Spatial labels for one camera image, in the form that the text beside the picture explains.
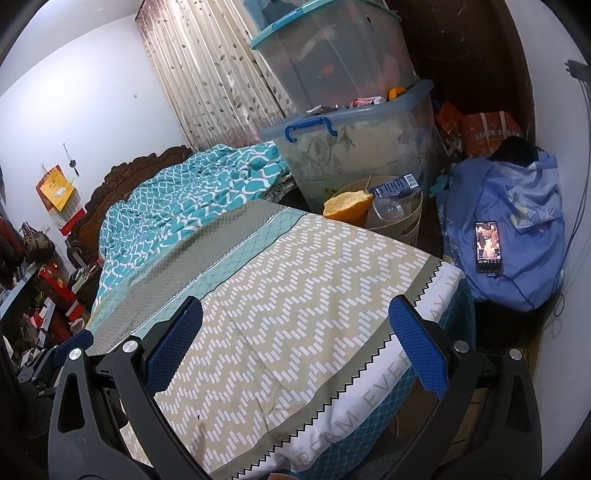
leaf pattern curtain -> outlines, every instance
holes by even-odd
[[[249,41],[257,34],[239,0],[146,0],[137,23],[194,150],[244,147],[295,112]]]

quilt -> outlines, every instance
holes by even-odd
[[[111,206],[103,221],[99,249],[105,264],[93,309],[115,285],[135,281],[144,264],[159,261],[224,212],[262,197],[288,173],[273,142],[220,144],[143,182],[126,202]]]

metal screw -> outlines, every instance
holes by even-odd
[[[70,360],[78,360],[80,358],[80,355],[82,355],[82,350],[79,348],[74,348],[69,354],[68,356],[70,357]]]
[[[464,340],[456,340],[453,342],[453,347],[458,353],[468,353],[470,351],[470,345],[468,345]]]
[[[521,360],[523,358],[523,354],[521,353],[521,350],[518,350],[517,348],[512,348],[511,350],[509,350],[509,356],[513,360]]]
[[[123,351],[125,353],[135,352],[137,347],[138,342],[136,342],[135,340],[129,340],[123,344]]]

blue foam pad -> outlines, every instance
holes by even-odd
[[[441,400],[449,383],[447,362],[418,317],[420,316],[417,311],[401,296],[394,297],[390,302],[388,320],[392,330],[408,355],[425,390],[434,392]]]
[[[95,337],[90,330],[82,330],[61,345],[57,346],[53,354],[53,365],[63,367],[66,363],[68,353],[76,347],[86,350],[90,348],[95,341]]]
[[[145,362],[146,390],[151,395],[168,388],[178,366],[203,323],[203,309],[198,299],[188,302],[160,339]]]

transparent storage container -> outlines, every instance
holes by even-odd
[[[388,97],[416,81],[400,28],[390,10],[367,0],[313,0],[253,38],[298,113],[317,105],[349,106],[357,98]]]
[[[275,142],[315,213],[322,213],[336,191],[370,175],[411,173],[426,195],[441,155],[432,88],[433,82],[421,80],[381,105],[294,116],[263,130],[261,137]]]

